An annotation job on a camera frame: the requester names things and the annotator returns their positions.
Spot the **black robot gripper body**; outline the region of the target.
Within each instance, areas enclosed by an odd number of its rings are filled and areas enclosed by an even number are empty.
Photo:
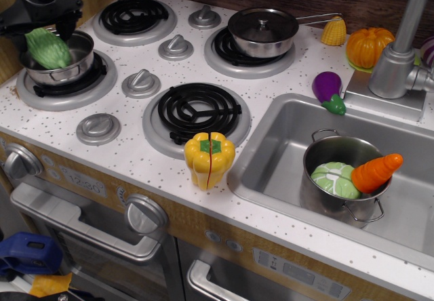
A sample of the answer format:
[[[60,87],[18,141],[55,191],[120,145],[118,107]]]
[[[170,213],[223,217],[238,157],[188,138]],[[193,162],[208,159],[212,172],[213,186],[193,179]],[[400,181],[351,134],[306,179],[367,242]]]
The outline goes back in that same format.
[[[36,28],[54,25],[57,18],[82,17],[82,0],[53,0],[47,4],[16,2],[1,12],[1,36],[24,35]]]

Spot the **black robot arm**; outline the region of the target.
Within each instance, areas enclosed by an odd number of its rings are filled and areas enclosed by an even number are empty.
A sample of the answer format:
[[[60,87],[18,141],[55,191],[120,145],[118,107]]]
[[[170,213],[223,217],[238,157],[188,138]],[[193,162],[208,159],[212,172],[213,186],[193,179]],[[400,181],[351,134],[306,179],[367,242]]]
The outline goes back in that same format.
[[[54,25],[64,41],[82,17],[82,0],[16,0],[1,12],[1,36],[17,37],[36,28]]]

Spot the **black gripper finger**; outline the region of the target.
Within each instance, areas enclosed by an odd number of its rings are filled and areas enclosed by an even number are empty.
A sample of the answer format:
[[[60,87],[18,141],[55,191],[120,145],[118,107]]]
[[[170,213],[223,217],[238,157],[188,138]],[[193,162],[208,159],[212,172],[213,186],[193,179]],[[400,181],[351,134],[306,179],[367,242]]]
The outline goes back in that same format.
[[[74,33],[78,21],[81,19],[81,17],[74,17],[74,18],[57,18],[54,22],[56,31],[59,34],[61,40],[68,41],[72,34]]]

